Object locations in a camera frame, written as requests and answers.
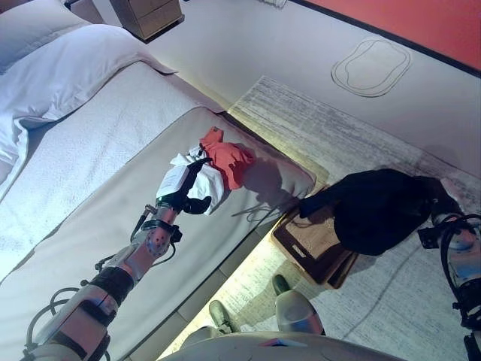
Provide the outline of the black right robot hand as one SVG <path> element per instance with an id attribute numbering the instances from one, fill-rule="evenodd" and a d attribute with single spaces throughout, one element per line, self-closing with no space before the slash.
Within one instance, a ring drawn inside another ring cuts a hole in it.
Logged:
<path id="1" fill-rule="evenodd" d="M 460 205 L 460 193 L 451 180 L 432 178 L 428 187 L 432 203 L 431 221 L 434 225 L 444 222 L 445 219 L 464 215 L 464 209 Z"/>

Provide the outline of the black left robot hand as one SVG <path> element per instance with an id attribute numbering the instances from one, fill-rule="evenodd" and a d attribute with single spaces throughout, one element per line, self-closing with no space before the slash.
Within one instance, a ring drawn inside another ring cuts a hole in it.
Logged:
<path id="1" fill-rule="evenodd" d="M 203 165 L 209 161 L 211 158 L 204 158 L 188 165 L 176 165 L 171 168 L 156 192 L 156 207 L 172 208 L 178 214 L 181 211 L 187 214 L 203 214 L 210 206 L 211 197 L 190 198 L 189 191 L 193 188 Z"/>

